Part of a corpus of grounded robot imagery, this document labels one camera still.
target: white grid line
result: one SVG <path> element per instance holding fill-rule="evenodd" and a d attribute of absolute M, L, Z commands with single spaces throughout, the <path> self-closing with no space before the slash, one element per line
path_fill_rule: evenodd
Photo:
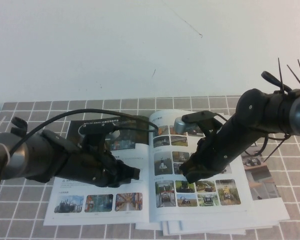
<path fill-rule="evenodd" d="M 87 108 L 87 102 L 88 102 L 88 100 L 87 100 L 87 101 L 85 101 L 85 104 L 84 104 L 84 109 L 86 109 L 86 108 Z M 84 112 L 84 113 L 83 113 L 83 118 L 82 118 L 82 120 L 85 120 L 85 116 L 86 116 L 86 113 Z"/>
<path fill-rule="evenodd" d="M 107 236 L 107 226 L 108 226 L 108 224 L 106 224 L 105 227 L 104 227 L 104 236 L 103 236 L 103 239 L 106 239 L 106 236 Z"/>
<path fill-rule="evenodd" d="M 13 220 L 14 220 L 14 218 L 15 218 L 15 215 L 16 215 L 16 212 L 17 212 L 17 208 L 18 208 L 18 205 L 19 205 L 19 201 L 20 201 L 21 196 L 22 196 L 22 193 L 23 193 L 23 191 L 24 191 L 24 189 L 25 189 L 26 181 L 27 181 L 27 180 L 24 179 L 24 181 L 23 181 L 23 186 L 22 186 L 22 189 L 21 189 L 21 191 L 20 191 L 20 195 L 19 195 L 18 201 L 17 201 L 17 203 L 16 203 L 16 205 L 15 205 L 13 215 L 12 215 L 12 217 L 11 217 L 11 219 L 10 219 L 10 223 L 9 223 L 8 230 L 6 231 L 6 234 L 5 234 L 5 238 L 8 237 L 8 234 L 9 234 L 9 231 L 10 231 L 10 228 L 11 228 L 11 225 L 12 225 L 12 222 L 13 222 Z"/>
<path fill-rule="evenodd" d="M 35 103 L 33 103 L 33 105 L 32 105 L 32 110 L 31 110 L 31 113 L 30 113 L 30 116 L 29 116 L 28 120 L 31 118 L 32 113 L 33 113 L 33 111 L 34 111 L 34 108 L 35 108 Z M 9 224 L 8 230 L 6 231 L 6 234 L 5 234 L 5 238 L 8 237 L 8 234 L 9 234 L 9 231 L 10 231 L 10 228 L 11 228 L 11 225 L 12 225 L 12 223 L 13 223 L 13 220 L 14 220 L 15 215 L 16 215 L 16 212 L 17 212 L 17 208 L 18 208 L 18 205 L 19 205 L 19 201 L 21 200 L 22 193 L 23 193 L 23 191 L 24 191 L 24 189 L 25 189 L 26 181 L 27 181 L 27 179 L 24 179 L 24 181 L 23 181 L 23 186 L 22 186 L 22 188 L 21 188 L 21 191 L 20 191 L 20 195 L 19 195 L 18 201 L 17 201 L 17 203 L 16 203 L 16 205 L 15 205 L 15 209 L 14 209 L 13 215 L 12 215 L 12 217 L 11 217 L 11 220 L 10 220 L 10 224 Z"/>
<path fill-rule="evenodd" d="M 286 167 L 285 161 L 284 161 L 284 160 L 283 160 L 283 158 L 282 158 L 282 153 L 281 153 L 281 149 L 280 149 L 280 147 L 279 147 L 277 150 L 278 150 L 278 152 L 279 152 L 279 155 L 281 156 L 282 163 L 283 163 L 283 167 L 284 167 L 284 169 L 285 169 L 285 170 L 287 170 L 287 167 Z M 290 180 L 290 176 L 289 176 L 289 174 L 287 173 L 286 175 L 287 175 L 287 178 L 288 178 L 289 184 L 292 186 L 292 183 L 291 183 L 291 180 Z M 293 194 L 293 197 L 294 197 L 295 201 L 297 202 L 296 206 L 297 206 L 297 208 L 298 208 L 298 211 L 299 211 L 299 214 L 300 214 L 300 206 L 299 206 L 299 203 L 298 203 L 298 199 L 297 199 L 297 197 L 296 197 L 295 190 L 294 190 L 294 188 L 293 188 L 293 187 L 292 187 L 291 189 L 292 189 L 292 194 Z"/>
<path fill-rule="evenodd" d="M 227 96 L 225 96 L 225 102 L 226 102 L 226 108 L 228 110 L 228 115 L 230 115 L 229 104 L 228 104 L 228 97 Z"/>
<path fill-rule="evenodd" d="M 50 104 L 50 109 L 49 109 L 49 113 L 51 111 L 51 108 L 52 108 L 52 102 Z M 47 189 L 47 183 L 44 184 L 44 187 L 43 187 L 43 191 L 42 191 L 42 194 L 41 194 L 41 198 L 40 198 L 40 202 L 39 202 L 39 206 L 38 206 L 38 209 L 36 210 L 36 214 L 35 214 L 35 217 L 34 217 L 34 221 L 33 221 L 33 225 L 32 225 L 32 229 L 31 229 L 31 233 L 30 233 L 30 238 L 32 238 L 32 235 L 34 233 L 34 230 L 35 230 L 35 225 L 36 225 L 36 222 L 37 222 L 37 218 L 38 218 L 38 214 L 39 214 L 39 210 L 40 210 L 40 207 L 41 207 L 41 203 L 42 203 L 42 200 L 44 199 L 44 195 L 45 195 L 45 192 L 46 192 L 46 189 Z"/>

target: table surface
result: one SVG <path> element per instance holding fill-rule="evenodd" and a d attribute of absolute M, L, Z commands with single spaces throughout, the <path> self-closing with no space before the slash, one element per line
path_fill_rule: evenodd
<path fill-rule="evenodd" d="M 88 101 L 7 102 L 0 112 L 0 132 L 11 128 L 13 116 L 28 121 L 29 130 L 45 120 L 68 110 L 98 108 L 131 115 L 150 116 L 163 109 L 192 111 L 210 110 L 232 115 L 239 96 L 139 98 Z M 109 117 L 106 114 L 85 113 L 56 121 L 46 129 L 66 135 L 71 120 Z M 265 154 L 277 145 L 270 141 Z M 134 224 L 43 226 L 53 181 L 46 184 L 25 178 L 5 180 L 0 189 L 0 239 L 206 239 L 206 240 L 269 240 L 300 239 L 300 137 L 292 137 L 267 161 L 267 165 L 285 203 L 290 220 L 268 229 L 247 230 L 246 235 L 188 234 L 163 236 L 162 231 L 137 230 Z"/>

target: open book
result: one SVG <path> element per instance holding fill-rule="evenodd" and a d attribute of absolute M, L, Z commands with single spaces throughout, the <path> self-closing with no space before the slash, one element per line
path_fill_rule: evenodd
<path fill-rule="evenodd" d="M 240 157 L 209 179 L 189 184 L 179 165 L 196 151 L 204 137 L 199 128 L 177 134 L 177 117 L 191 113 L 184 110 L 162 110 L 149 121 L 159 126 L 156 132 L 120 130 L 117 138 L 107 138 L 112 154 L 125 164 L 140 169 L 140 179 L 118 188 L 94 185 L 56 177 L 44 225 L 93 225 L 148 223 L 193 220 L 202 214 L 251 212 L 252 198 Z M 67 139 L 77 143 L 83 123 L 113 121 L 71 121 Z"/>

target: magazine page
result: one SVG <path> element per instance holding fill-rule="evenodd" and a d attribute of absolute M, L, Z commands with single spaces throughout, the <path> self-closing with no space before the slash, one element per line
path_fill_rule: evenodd
<path fill-rule="evenodd" d="M 192 220 L 207 213 L 253 211 L 249 185 L 241 159 L 209 179 L 189 184 L 179 166 L 196 151 L 204 137 L 199 128 L 177 134 L 177 117 L 191 113 L 184 110 L 157 111 L 150 121 L 159 127 L 149 134 L 150 221 Z"/>
<path fill-rule="evenodd" d="M 261 146 L 255 143 L 246 152 L 252 155 L 260 149 Z M 267 162 L 263 161 L 264 157 L 262 155 L 251 157 L 246 153 L 241 154 L 241 162 L 246 175 L 245 181 L 248 181 L 250 196 L 253 199 L 253 208 L 255 209 L 255 217 L 252 218 L 251 215 L 247 214 L 241 216 L 238 220 L 237 223 L 243 228 L 273 226 L 277 225 L 279 221 L 290 219 L 286 206 L 268 169 Z M 215 218 L 215 223 L 220 223 L 220 221 L 217 217 Z M 202 224 L 198 221 L 182 221 L 180 226 L 184 231 L 196 229 L 201 231 L 202 229 Z"/>
<path fill-rule="evenodd" d="M 100 120 L 71 121 L 67 139 L 77 144 L 83 124 L 104 121 L 133 128 L 149 127 L 145 123 L 119 117 Z M 97 187 L 92 184 L 56 177 L 52 187 L 44 225 L 93 225 L 149 222 L 149 134 L 135 130 L 119 130 L 108 135 L 105 143 L 117 160 L 140 169 L 139 180 L 118 188 Z"/>

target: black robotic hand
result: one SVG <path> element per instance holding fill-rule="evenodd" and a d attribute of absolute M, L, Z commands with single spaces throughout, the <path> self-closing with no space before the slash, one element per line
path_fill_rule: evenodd
<path fill-rule="evenodd" d="M 290 136 L 300 136 L 300 89 L 292 90 L 282 79 L 279 81 L 266 71 L 261 76 L 280 90 L 272 94 L 258 89 L 246 91 L 238 101 L 235 114 L 229 120 L 224 119 L 224 125 L 214 118 L 219 114 L 210 111 L 187 114 L 175 120 L 176 132 L 181 134 L 199 126 L 205 135 L 199 140 L 196 152 L 179 167 L 189 183 L 221 173 L 248 147 L 264 138 L 258 153 L 261 154 L 268 139 L 274 139 L 269 134 L 285 136 L 275 139 L 281 141 L 275 150 Z"/>

